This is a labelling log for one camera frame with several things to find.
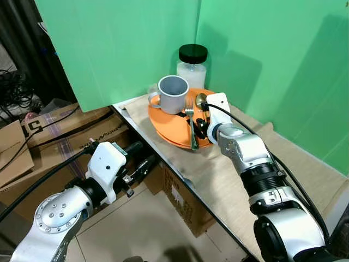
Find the silver fork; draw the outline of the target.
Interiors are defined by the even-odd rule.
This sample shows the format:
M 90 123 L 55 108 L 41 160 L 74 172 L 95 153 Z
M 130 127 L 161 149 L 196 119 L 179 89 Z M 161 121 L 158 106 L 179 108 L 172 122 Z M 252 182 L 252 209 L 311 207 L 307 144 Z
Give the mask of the silver fork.
M 189 115 L 189 116 L 191 116 L 195 112 L 194 102 L 189 98 L 185 100 L 184 112 L 186 115 Z M 195 135 L 195 131 L 192 129 L 192 126 L 189 125 L 189 127 L 190 127 L 190 149 L 192 149 L 193 151 L 197 151 L 199 150 L 198 139 L 197 139 L 197 136 Z

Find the orange plate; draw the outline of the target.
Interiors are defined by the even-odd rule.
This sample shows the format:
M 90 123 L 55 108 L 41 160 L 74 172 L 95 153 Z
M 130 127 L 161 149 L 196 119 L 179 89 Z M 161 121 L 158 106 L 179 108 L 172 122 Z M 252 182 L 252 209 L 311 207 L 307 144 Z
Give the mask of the orange plate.
M 209 117 L 208 113 L 202 112 L 197 107 L 195 107 L 194 110 L 194 113 L 199 115 L 202 119 Z M 155 130 L 157 130 L 161 138 L 164 138 L 177 147 L 190 149 L 190 127 L 185 113 L 180 112 L 177 115 L 170 115 L 162 112 L 159 108 L 153 108 L 149 105 L 148 115 L 152 125 L 154 125 Z M 201 149 L 213 145 L 208 142 L 208 140 L 197 139 L 199 148 Z

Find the gold spoon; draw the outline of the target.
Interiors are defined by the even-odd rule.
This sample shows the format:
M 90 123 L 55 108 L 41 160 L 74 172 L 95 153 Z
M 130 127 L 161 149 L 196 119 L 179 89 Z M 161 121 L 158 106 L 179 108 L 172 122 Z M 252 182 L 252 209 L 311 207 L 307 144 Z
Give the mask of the gold spoon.
M 200 93 L 195 97 L 195 105 L 197 108 L 199 108 L 202 112 L 209 111 L 208 108 L 208 102 L 207 102 L 207 95 L 205 93 Z

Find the grey mug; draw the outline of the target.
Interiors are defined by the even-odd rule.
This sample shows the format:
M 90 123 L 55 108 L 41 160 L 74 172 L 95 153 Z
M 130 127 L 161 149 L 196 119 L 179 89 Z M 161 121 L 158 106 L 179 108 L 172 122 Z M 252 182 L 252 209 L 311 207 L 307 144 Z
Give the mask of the grey mug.
M 149 105 L 162 112 L 176 115 L 185 107 L 189 83 L 179 75 L 168 75 L 160 78 L 157 90 L 148 95 Z

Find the labelled cardboard box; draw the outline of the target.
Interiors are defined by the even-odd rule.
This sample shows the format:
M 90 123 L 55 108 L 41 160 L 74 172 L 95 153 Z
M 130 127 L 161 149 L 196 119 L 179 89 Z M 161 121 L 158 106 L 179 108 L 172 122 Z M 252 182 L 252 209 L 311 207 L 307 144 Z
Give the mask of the labelled cardboard box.
M 154 195 L 164 192 L 190 232 L 199 237 L 216 223 L 202 202 L 166 164 L 155 164 L 144 180 Z

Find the glass jar black lid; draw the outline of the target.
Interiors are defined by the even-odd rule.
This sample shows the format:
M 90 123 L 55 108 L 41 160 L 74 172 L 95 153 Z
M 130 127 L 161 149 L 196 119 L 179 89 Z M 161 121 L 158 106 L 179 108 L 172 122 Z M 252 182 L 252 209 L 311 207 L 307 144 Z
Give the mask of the glass jar black lid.
M 179 62 L 176 73 L 184 78 L 190 89 L 204 89 L 207 75 L 206 62 L 209 52 L 203 45 L 189 43 L 182 45 L 178 50 Z

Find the beige table cloth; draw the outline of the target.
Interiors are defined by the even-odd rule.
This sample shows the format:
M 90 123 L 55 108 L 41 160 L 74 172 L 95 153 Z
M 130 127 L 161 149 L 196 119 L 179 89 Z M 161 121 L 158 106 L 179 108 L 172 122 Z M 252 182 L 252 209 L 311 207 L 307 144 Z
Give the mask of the beige table cloth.
M 212 94 L 209 99 L 254 128 L 270 152 L 279 157 L 297 178 L 321 212 L 328 230 L 334 230 L 349 199 L 348 179 L 338 170 L 277 134 L 271 124 L 260 124 L 229 105 L 224 94 Z M 189 180 L 190 189 L 197 194 L 220 225 L 256 260 L 262 260 L 252 229 L 255 216 L 249 209 L 249 196 L 229 157 L 225 157 L 215 145 L 189 151 L 166 142 L 151 122 L 151 107 L 146 95 L 116 103 L 115 108 L 147 140 L 168 168 L 179 178 Z

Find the printed cardboard box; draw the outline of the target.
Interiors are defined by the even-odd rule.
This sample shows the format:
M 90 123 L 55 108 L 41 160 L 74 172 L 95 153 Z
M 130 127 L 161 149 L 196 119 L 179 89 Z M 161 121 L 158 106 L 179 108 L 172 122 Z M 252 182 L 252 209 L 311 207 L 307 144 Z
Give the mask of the printed cardboard box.
M 22 129 L 25 136 L 33 134 L 27 143 L 33 166 L 20 172 L 19 178 L 50 170 L 87 147 L 92 140 L 116 142 L 122 147 L 134 141 L 129 125 L 109 106 L 82 112 L 74 103 L 25 120 Z

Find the green backdrop board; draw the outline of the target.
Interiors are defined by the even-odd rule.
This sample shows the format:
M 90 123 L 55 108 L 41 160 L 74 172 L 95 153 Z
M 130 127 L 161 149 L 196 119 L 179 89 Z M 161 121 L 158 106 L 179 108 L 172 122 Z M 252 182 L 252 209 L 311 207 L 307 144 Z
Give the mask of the green backdrop board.
M 201 0 L 35 0 L 84 111 L 144 95 L 195 41 Z
M 347 0 L 202 0 L 207 87 L 348 172 Z

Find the open flap cardboard box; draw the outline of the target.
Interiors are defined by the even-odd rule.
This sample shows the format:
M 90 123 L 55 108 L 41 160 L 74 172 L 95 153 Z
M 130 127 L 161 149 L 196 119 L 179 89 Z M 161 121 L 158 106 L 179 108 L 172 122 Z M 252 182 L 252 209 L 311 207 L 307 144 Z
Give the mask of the open flap cardboard box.
M 34 167 L 20 120 L 0 129 L 0 188 L 14 182 Z

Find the black curtain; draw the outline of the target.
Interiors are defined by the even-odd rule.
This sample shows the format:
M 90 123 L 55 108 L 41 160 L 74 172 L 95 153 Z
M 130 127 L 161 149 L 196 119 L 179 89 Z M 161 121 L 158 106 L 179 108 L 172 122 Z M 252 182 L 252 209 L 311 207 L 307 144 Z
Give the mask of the black curtain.
M 35 0 L 0 0 L 0 44 L 7 50 L 25 85 L 42 100 L 76 103 L 58 54 L 40 26 Z

